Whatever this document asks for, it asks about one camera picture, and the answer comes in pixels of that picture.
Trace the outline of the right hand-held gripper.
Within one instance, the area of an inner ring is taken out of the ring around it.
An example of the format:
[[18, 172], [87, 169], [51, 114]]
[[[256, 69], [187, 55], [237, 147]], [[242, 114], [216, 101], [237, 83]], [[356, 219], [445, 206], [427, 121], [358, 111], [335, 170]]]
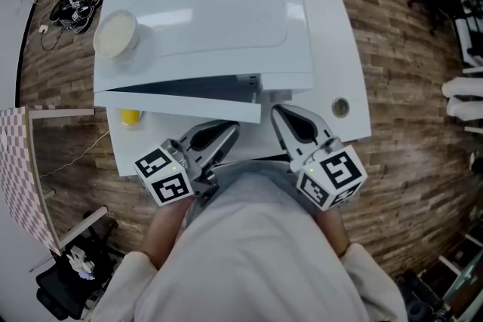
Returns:
[[322, 117], [299, 106], [277, 104], [271, 122], [291, 159], [297, 190], [318, 209], [329, 210], [358, 193], [368, 174], [354, 148], [333, 136]]

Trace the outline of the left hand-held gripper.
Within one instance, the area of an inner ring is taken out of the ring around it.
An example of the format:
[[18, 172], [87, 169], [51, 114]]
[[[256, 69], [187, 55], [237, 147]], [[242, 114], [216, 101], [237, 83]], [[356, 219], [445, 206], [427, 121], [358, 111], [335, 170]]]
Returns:
[[138, 158], [134, 169], [158, 206], [188, 197], [208, 199], [218, 189], [208, 165], [220, 163], [235, 145], [240, 125], [214, 120], [198, 124], [181, 136], [167, 139]]

